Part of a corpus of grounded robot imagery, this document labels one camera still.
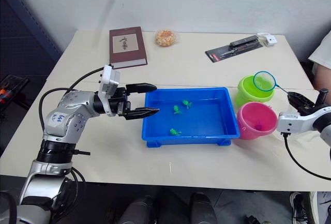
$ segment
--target handwritten label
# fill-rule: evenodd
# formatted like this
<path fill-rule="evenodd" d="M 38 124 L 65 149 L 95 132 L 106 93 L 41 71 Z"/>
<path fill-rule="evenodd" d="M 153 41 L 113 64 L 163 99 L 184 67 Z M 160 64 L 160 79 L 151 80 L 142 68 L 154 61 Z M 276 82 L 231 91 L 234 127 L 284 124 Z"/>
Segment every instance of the handwritten label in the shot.
<path fill-rule="evenodd" d="M 51 116 L 51 121 L 48 123 L 51 127 L 56 127 L 60 125 L 65 119 L 68 114 L 54 112 Z"/>

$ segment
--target green toy fish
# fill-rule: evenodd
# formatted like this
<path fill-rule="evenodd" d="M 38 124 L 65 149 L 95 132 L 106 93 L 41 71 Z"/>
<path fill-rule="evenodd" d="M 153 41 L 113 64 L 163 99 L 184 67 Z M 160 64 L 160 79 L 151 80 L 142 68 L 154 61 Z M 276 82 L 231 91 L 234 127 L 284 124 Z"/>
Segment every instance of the green toy fish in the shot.
<path fill-rule="evenodd" d="M 193 102 L 189 102 L 188 100 L 183 100 L 183 104 L 187 107 L 187 109 L 191 108 Z"/>
<path fill-rule="evenodd" d="M 179 110 L 179 107 L 177 105 L 174 106 L 174 114 L 181 114 L 182 112 Z"/>
<path fill-rule="evenodd" d="M 175 129 L 171 128 L 170 129 L 170 134 L 173 136 L 179 136 L 182 134 L 182 132 L 177 132 Z"/>

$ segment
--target person's arm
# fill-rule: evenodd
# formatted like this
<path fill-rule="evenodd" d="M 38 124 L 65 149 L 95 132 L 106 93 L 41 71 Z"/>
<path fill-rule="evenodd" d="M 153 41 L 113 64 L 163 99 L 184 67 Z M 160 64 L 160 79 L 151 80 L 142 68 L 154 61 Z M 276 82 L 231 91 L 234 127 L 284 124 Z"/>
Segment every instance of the person's arm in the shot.
<path fill-rule="evenodd" d="M 320 90 L 321 88 L 327 88 L 329 93 L 326 97 L 326 102 L 331 104 L 331 69 L 328 69 L 322 65 L 318 65 L 315 73 L 314 88 Z"/>

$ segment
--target green bucket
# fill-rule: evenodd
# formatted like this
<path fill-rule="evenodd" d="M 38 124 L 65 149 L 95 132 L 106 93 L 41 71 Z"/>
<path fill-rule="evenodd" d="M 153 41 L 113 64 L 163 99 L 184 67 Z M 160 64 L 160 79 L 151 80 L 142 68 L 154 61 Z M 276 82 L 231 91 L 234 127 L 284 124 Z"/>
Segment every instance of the green bucket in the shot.
<path fill-rule="evenodd" d="M 253 78 L 254 76 L 244 77 L 238 84 L 238 93 L 235 96 L 234 101 L 239 108 L 250 101 L 269 101 L 274 96 L 274 89 L 272 91 L 265 92 L 256 88 Z"/>

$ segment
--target white wall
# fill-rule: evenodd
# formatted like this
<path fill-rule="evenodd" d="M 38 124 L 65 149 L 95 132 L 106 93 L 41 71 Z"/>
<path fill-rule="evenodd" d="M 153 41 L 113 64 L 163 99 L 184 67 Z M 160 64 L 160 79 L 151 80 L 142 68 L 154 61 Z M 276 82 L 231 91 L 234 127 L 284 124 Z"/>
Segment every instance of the white wall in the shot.
<path fill-rule="evenodd" d="M 62 50 L 77 29 L 285 34 L 305 59 L 331 28 L 331 0 L 24 0 Z"/>

